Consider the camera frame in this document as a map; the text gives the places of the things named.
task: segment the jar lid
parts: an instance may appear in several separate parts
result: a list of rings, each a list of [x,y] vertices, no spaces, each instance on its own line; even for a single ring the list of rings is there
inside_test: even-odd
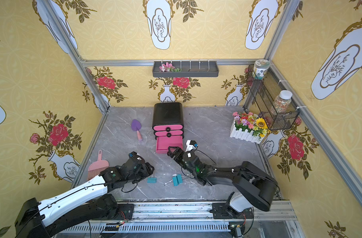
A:
[[[279,94],[279,97],[281,97],[284,100],[288,100],[292,98],[292,93],[288,90],[282,90]]]
[[[269,68],[270,65],[271,65],[270,61],[266,59],[259,59],[255,61],[255,66],[257,68]]]

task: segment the purple toy trowel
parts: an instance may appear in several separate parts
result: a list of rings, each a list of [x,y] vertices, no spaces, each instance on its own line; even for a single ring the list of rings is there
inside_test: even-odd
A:
[[[139,141],[142,141],[143,138],[141,137],[141,134],[140,134],[140,131],[139,131],[141,129],[140,121],[138,121],[136,119],[133,119],[132,123],[131,123],[131,128],[132,128],[132,131],[137,132],[137,139],[139,139]]]

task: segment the floor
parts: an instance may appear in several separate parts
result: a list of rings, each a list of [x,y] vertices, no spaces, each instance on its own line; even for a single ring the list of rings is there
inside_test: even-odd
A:
[[[264,170],[255,143],[229,137],[232,113],[242,110],[237,106],[184,107],[184,149],[187,140],[195,140],[198,149],[209,155],[220,167],[233,167],[243,161],[250,161]],[[147,183],[145,179],[130,193],[122,193],[120,189],[116,189],[111,193],[117,200],[213,201],[226,200],[231,192],[237,191],[236,188],[227,185],[201,186],[195,180],[186,177],[184,183],[178,186],[169,182],[173,174],[182,174],[181,167],[166,154],[155,153],[152,115],[153,107],[112,107],[79,184],[86,182],[87,169],[97,160],[99,150],[102,150],[102,158],[106,159],[110,166],[122,165],[128,160],[128,154],[136,151],[155,167],[154,176],[157,183]],[[141,142],[138,141],[136,132],[131,130],[133,119],[141,122]],[[203,163],[213,164],[202,153],[196,153]],[[134,186],[126,184],[124,190],[131,190]]]

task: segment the pink drawer cabinet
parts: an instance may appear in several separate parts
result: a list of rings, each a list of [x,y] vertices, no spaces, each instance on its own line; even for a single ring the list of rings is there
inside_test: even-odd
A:
[[[182,104],[179,102],[155,104],[152,129],[157,140],[156,153],[167,153],[169,146],[182,148],[184,137]]]

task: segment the white picket fence planter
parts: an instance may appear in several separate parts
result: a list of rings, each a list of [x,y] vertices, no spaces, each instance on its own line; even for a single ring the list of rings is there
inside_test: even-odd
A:
[[[242,131],[242,128],[237,130],[237,128],[235,127],[235,121],[232,122],[230,137],[260,144],[264,137],[253,136],[253,133],[254,131],[248,132],[247,129],[245,129],[245,131]]]

